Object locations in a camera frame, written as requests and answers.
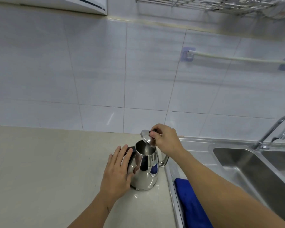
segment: faucet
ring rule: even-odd
[[[267,145],[264,146],[263,143],[266,140],[266,138],[269,137],[269,135],[283,122],[285,121],[285,116],[281,117],[268,131],[267,133],[260,139],[258,140],[254,145],[251,146],[251,149],[253,150],[259,150],[259,149],[270,149],[270,145],[277,139],[285,139],[285,128],[284,130],[277,136],[272,138],[271,142]]]

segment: beige countertop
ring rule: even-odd
[[[98,193],[110,153],[140,135],[0,126],[0,227],[67,227]],[[164,169],[131,189],[104,227],[173,227]]]

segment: blue towel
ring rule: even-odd
[[[175,179],[176,191],[182,202],[187,228],[213,228],[203,207],[186,179]]]

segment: sink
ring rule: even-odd
[[[247,149],[235,148],[214,148],[213,153],[230,182],[285,220],[285,183],[258,156]],[[285,152],[262,154],[285,175]]]
[[[285,176],[285,151],[262,151],[262,155]]]

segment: black stripe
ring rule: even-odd
[[[85,3],[88,3],[88,4],[92,5],[92,6],[95,6],[95,7],[99,8],[99,9],[102,9],[103,11],[105,11],[105,9],[103,7],[100,7],[99,5],[96,5],[96,4],[92,3],[92,2],[89,2],[89,1],[86,1],[86,0],[78,0],[78,1],[83,1]]]

